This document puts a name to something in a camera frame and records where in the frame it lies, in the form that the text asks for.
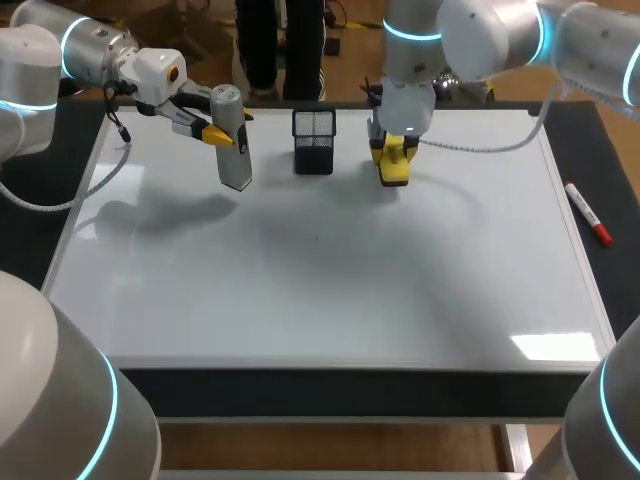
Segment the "white cable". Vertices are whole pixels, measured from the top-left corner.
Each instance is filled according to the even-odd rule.
[[[87,198],[97,193],[100,189],[102,189],[102,187],[104,187],[107,183],[109,183],[113,179],[113,177],[115,177],[118,174],[118,172],[122,169],[122,167],[124,167],[124,164],[127,163],[130,153],[131,153],[131,143],[128,142],[128,143],[125,143],[124,145],[122,158],[120,159],[118,164],[113,168],[113,170],[111,170],[111,172],[109,172],[109,174],[106,177],[102,179],[100,183],[98,183],[96,186],[89,189],[87,193],[85,193],[84,195],[76,197],[73,200],[66,203],[62,203],[60,205],[47,206],[47,205],[35,205],[33,203],[29,203],[15,196],[2,183],[0,183],[0,194],[2,194],[5,198],[15,203],[19,207],[26,208],[27,210],[33,210],[35,212],[60,212],[62,210],[67,210],[73,207],[74,205],[84,202]]]
[[[429,145],[431,147],[446,148],[447,150],[457,150],[461,152],[473,152],[473,153],[501,153],[501,152],[510,152],[512,150],[517,150],[519,148],[524,147],[527,143],[529,143],[531,140],[533,140],[536,137],[536,135],[542,128],[542,125],[544,124],[544,120],[547,118],[547,113],[549,113],[549,107],[551,106],[551,102],[553,102],[553,99],[556,96],[556,92],[561,87],[563,87],[563,84],[561,82],[558,82],[553,87],[551,87],[551,91],[549,92],[549,95],[547,96],[546,100],[542,104],[542,107],[540,108],[538,121],[534,125],[533,129],[531,130],[531,132],[529,132],[529,135],[527,135],[527,137],[524,140],[518,143],[515,143],[513,145],[507,145],[503,147],[467,147],[467,146],[451,145],[449,143],[434,142],[434,141],[425,140],[422,138],[420,139],[420,143],[424,143],[425,145]]]
[[[580,90],[581,92],[589,95],[594,100],[605,104],[607,107],[615,110],[616,112],[626,115],[631,120],[640,122],[640,113],[638,113],[632,107],[629,107],[626,104],[617,102],[614,98],[608,95],[605,95],[600,92],[596,92],[595,90],[591,90],[589,87],[585,87],[584,85],[576,81],[569,80],[569,79],[565,79],[563,81],[566,82],[567,85],[569,85],[570,87],[575,88],[576,90]]]

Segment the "cable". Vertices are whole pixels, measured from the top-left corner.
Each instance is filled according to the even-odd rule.
[[[519,148],[522,148],[526,144],[528,144],[531,140],[533,140],[538,134],[538,132],[540,131],[540,129],[542,128],[542,125],[544,124],[544,120],[547,118],[547,114],[549,113],[549,107],[551,106],[551,102],[553,102],[553,99],[556,96],[556,92],[562,86],[563,86],[562,82],[558,82],[553,87],[551,87],[551,91],[549,92],[549,95],[547,96],[546,100],[542,104],[542,107],[540,108],[538,121],[536,122],[531,132],[529,132],[529,135],[527,135],[524,140],[518,143],[515,143],[513,145],[507,145],[504,147],[491,147],[491,148],[457,146],[457,145],[451,145],[448,143],[425,140],[422,138],[420,139],[420,143],[424,143],[425,145],[429,145],[431,147],[438,147],[438,148],[445,148],[447,150],[457,150],[462,152],[473,152],[473,153],[501,153],[501,152],[510,152],[512,150],[517,150]]]
[[[340,3],[339,0],[328,0],[328,2],[335,3],[340,7],[340,10],[342,10],[342,15],[344,15],[344,23],[342,25],[339,25],[339,28],[347,28],[347,24],[349,23],[349,16],[347,15],[347,11],[344,9],[342,3]]]
[[[578,83],[578,82],[576,82],[574,80],[563,79],[563,82],[565,82],[570,87],[575,88],[576,90],[580,90],[581,92],[589,95],[594,100],[603,103],[604,105],[606,105],[607,107],[615,110],[616,112],[621,113],[622,115],[626,115],[631,120],[634,120],[636,122],[640,122],[640,113],[638,113],[632,107],[629,107],[627,105],[623,105],[623,104],[617,102],[615,99],[609,97],[608,95],[605,95],[605,94],[600,93],[600,92],[596,92],[595,90],[591,90],[589,87],[585,87],[581,83]]]
[[[111,172],[106,177],[104,177],[100,183],[98,183],[97,185],[89,189],[87,193],[85,193],[84,195],[74,198],[69,202],[61,203],[60,205],[48,206],[48,205],[36,205],[34,203],[29,203],[17,197],[15,194],[13,194],[1,182],[0,182],[0,194],[2,194],[7,200],[10,200],[17,206],[25,208],[27,210],[32,210],[35,212],[51,213],[51,212],[60,212],[62,210],[67,210],[73,207],[74,205],[84,202],[87,198],[94,195],[95,193],[98,193],[98,191],[102,189],[102,187],[104,187],[107,183],[109,183],[111,179],[113,179],[113,177],[115,177],[118,174],[118,172],[122,170],[122,167],[124,167],[124,164],[127,163],[127,160],[129,160],[130,154],[131,154],[131,143],[127,142],[124,145],[124,152],[122,153],[122,158],[120,159],[118,164],[113,168],[113,170],[111,170]]]
[[[107,80],[102,86],[102,95],[104,97],[104,109],[107,113],[107,118],[118,127],[118,133],[125,143],[131,142],[131,135],[127,128],[122,125],[118,115],[116,114],[115,101],[118,95],[132,95],[138,90],[135,85],[130,85],[127,82]]]

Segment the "cardboard box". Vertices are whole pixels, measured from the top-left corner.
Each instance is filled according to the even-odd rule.
[[[189,78],[215,87],[231,83],[233,39],[206,13],[187,5],[184,15],[174,2],[124,19],[140,46],[175,48],[187,60]]]

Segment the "yellow object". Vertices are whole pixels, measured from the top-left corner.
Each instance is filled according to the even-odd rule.
[[[207,145],[218,147],[231,147],[233,140],[215,125],[209,125],[202,130],[202,141]]]
[[[414,150],[415,155],[417,147],[408,150]],[[409,183],[409,159],[404,152],[404,137],[387,133],[382,150],[371,149],[371,156],[378,166],[383,186],[400,187]]]

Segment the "blue led ring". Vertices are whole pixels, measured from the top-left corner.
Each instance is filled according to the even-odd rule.
[[[608,360],[609,357],[605,359],[604,363],[602,364],[602,371],[600,372],[600,403],[602,404],[602,413],[604,414],[604,419],[607,422],[607,426],[611,431],[611,435],[613,435],[613,439],[618,444],[618,447],[620,447],[620,450],[622,451],[622,453],[624,453],[624,456],[627,457],[627,460],[631,462],[631,465],[633,465],[635,469],[640,472],[640,462],[638,462],[638,459],[635,457],[635,455],[633,455],[633,453],[631,453],[631,450],[629,450],[629,447],[627,447],[627,445],[624,443],[624,440],[622,440],[622,437],[618,433],[618,429],[613,423],[611,414],[609,413],[609,407],[607,406],[607,399],[604,393],[604,374],[605,370],[607,369]]]
[[[22,105],[20,103],[7,102],[6,100],[0,100],[0,105],[7,105],[8,107],[15,108],[17,110],[28,110],[30,112],[53,110],[58,106],[57,103],[54,103],[52,105]]]
[[[69,70],[67,70],[67,66],[64,64],[64,49],[67,46],[67,40],[69,39],[71,31],[76,28],[76,25],[78,25],[80,22],[84,22],[85,20],[89,20],[89,17],[78,18],[71,25],[69,25],[69,28],[67,28],[67,31],[64,32],[62,41],[60,42],[60,51],[62,52],[62,71],[67,75],[67,77],[72,79],[75,79],[75,77],[69,73]]]
[[[640,56],[640,44],[636,47],[636,50],[631,55],[629,59],[629,64],[627,65],[627,70],[624,72],[624,78],[622,80],[622,98],[627,102],[628,105],[634,106],[631,103],[631,97],[629,96],[629,84],[631,83],[631,74],[633,73],[634,68],[636,67],[636,63],[638,62],[638,57]]]
[[[391,25],[389,25],[386,19],[382,20],[382,25],[384,26],[387,32],[391,33],[392,35],[395,35],[396,37],[404,38],[405,40],[414,40],[417,42],[428,42],[431,40],[439,40],[440,38],[442,38],[442,35],[440,35],[439,33],[435,35],[414,35],[412,33],[401,32],[393,28]]]
[[[87,466],[84,467],[82,473],[78,476],[76,480],[85,480],[90,474],[91,471],[95,468],[98,460],[104,453],[104,449],[107,447],[107,443],[109,442],[109,438],[111,437],[111,432],[113,431],[113,425],[116,421],[116,411],[118,410],[118,384],[116,383],[116,374],[113,371],[113,367],[107,357],[104,356],[104,353],[100,352],[102,358],[104,358],[104,362],[107,364],[107,368],[109,369],[109,376],[111,377],[111,413],[109,414],[109,420],[107,421],[107,427],[104,429],[104,434],[102,435],[102,440],[98,444],[98,448],[96,448],[93,457],[87,463]]]
[[[527,62],[527,65],[533,62],[540,54],[540,51],[542,50],[542,45],[544,44],[544,36],[545,36],[544,22],[542,21],[542,14],[540,13],[540,7],[538,7],[538,4],[535,0],[529,0],[529,3],[532,4],[534,13],[536,14],[536,19],[538,20],[538,48],[536,49],[536,53],[533,54],[533,57],[531,57],[531,60]]]

